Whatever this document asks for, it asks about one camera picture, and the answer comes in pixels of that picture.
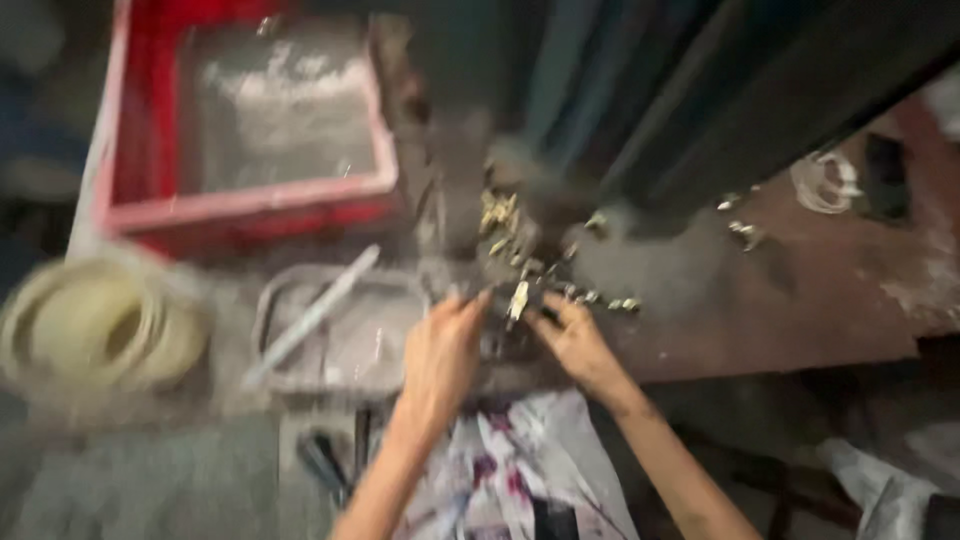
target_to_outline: red plastic crate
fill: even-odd
[[[192,27],[255,25],[283,12],[276,0],[119,0],[101,122],[106,145],[92,217],[108,234],[171,256],[243,246],[396,214],[396,154],[370,66],[368,119],[375,172],[213,193],[180,190],[177,51]]]

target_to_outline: hand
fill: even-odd
[[[448,296],[407,334],[406,377],[397,406],[432,430],[453,420],[470,390],[490,302],[490,291],[469,302]]]
[[[557,311],[560,326],[534,309],[524,312],[527,324],[588,393],[613,414],[622,411],[638,389],[607,347],[589,309],[552,292],[544,293],[543,302]]]

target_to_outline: white cable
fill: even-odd
[[[827,165],[834,163],[840,176],[837,185],[827,178]],[[811,154],[790,167],[790,180],[797,189],[797,201],[820,213],[841,213],[850,209],[851,199],[863,194],[856,186],[856,169],[843,154]]]

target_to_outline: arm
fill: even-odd
[[[394,533],[430,450],[467,396],[489,303],[489,292],[471,302],[447,298],[407,335],[403,391],[380,452],[331,540],[381,540]]]
[[[564,369],[609,410],[686,540],[760,536],[690,454],[607,348],[589,310],[548,294],[560,326],[535,312],[527,322]]]

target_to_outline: cloth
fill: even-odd
[[[638,540],[587,402],[574,390],[459,419],[428,458],[394,535],[542,537]]]

